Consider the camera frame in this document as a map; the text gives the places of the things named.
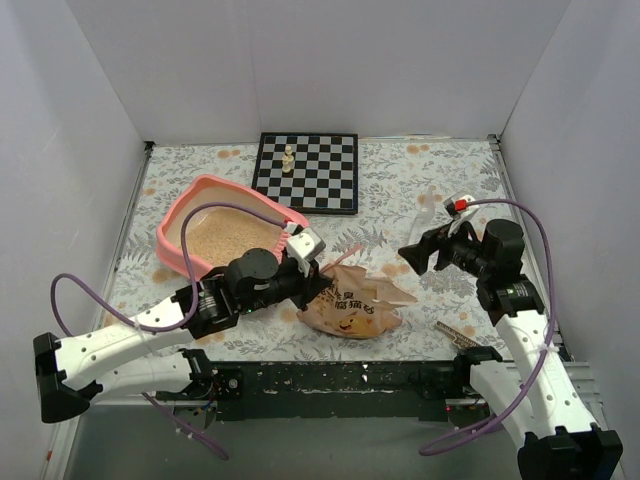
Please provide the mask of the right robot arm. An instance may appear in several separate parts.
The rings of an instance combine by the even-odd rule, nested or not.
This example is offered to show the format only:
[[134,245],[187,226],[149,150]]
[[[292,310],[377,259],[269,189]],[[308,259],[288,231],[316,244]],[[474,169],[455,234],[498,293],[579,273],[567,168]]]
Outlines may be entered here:
[[618,434],[601,428],[576,391],[555,346],[542,299],[521,272],[525,243],[521,227],[490,221],[478,237],[467,221],[425,232],[399,255],[419,275],[450,265],[476,279],[477,297],[504,341],[520,377],[510,376],[492,347],[474,347],[457,356],[454,389],[480,395],[517,448],[524,479],[610,479],[623,453]]

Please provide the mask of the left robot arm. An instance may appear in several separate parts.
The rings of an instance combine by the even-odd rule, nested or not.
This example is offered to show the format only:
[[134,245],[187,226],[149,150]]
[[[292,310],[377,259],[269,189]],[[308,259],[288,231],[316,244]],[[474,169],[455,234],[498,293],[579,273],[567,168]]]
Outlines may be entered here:
[[101,400],[149,391],[203,399],[215,382],[212,363],[188,344],[285,300],[303,310],[331,284],[315,260],[300,263],[256,248],[121,323],[65,338],[38,335],[41,419],[63,422]]

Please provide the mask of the peach cat litter bag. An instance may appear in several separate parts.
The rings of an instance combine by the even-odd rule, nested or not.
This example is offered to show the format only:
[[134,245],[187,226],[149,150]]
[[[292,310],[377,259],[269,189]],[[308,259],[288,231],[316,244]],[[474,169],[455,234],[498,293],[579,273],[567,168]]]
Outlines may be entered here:
[[332,283],[306,310],[297,312],[301,323],[351,339],[375,338],[401,325],[398,310],[416,304],[417,299],[384,274],[346,265],[344,261],[359,250],[356,246],[321,268]]

